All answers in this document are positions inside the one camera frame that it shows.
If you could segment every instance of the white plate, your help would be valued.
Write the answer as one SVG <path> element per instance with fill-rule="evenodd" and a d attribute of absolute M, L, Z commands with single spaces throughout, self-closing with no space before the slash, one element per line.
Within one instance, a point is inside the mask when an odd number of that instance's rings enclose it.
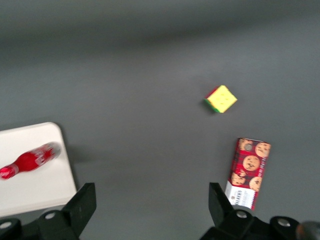
<path fill-rule="evenodd" d="M 60 145 L 57 158 L 33 171 L 0 179 L 0 217 L 64 205 L 76 193 L 62 133 L 53 122 L 0 131 L 0 168 L 49 142 Z"/>

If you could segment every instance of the red box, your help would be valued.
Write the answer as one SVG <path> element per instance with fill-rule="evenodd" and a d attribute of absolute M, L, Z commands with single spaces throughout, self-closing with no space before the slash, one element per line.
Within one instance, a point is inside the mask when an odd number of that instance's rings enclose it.
<path fill-rule="evenodd" d="M 225 195 L 232 205 L 255 209 L 271 145 L 238 138 Z"/>

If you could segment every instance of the red bottle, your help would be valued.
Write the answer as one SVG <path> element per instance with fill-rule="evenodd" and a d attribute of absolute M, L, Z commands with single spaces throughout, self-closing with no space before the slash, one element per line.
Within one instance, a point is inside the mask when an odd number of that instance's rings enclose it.
<path fill-rule="evenodd" d="M 9 179 L 21 172 L 37 169 L 60 154 L 60 147 L 55 142 L 49 142 L 20 155 L 14 163 L 0 169 L 0 179 Z"/>

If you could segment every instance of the yellow cube face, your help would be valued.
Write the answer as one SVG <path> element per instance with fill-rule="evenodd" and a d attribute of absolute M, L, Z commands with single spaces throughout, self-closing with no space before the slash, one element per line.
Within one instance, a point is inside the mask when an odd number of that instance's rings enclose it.
<path fill-rule="evenodd" d="M 207 100 L 213 106 L 214 110 L 219 113 L 224 113 L 237 101 L 236 97 L 225 85 L 218 87 Z"/>

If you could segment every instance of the gray table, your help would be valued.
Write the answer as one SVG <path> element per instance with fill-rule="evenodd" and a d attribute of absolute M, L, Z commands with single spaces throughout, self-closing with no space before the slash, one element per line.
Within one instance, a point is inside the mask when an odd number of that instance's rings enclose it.
<path fill-rule="evenodd" d="M 28 32 L 5 15 L 1 129 L 62 128 L 77 186 L 96 184 L 82 240 L 199 239 L 237 137 L 272 144 L 255 215 L 319 221 L 319 4 L 175 3 L 44 5 L 43 24 L 30 6 Z M 218 85 L 238 98 L 223 114 L 203 101 Z"/>

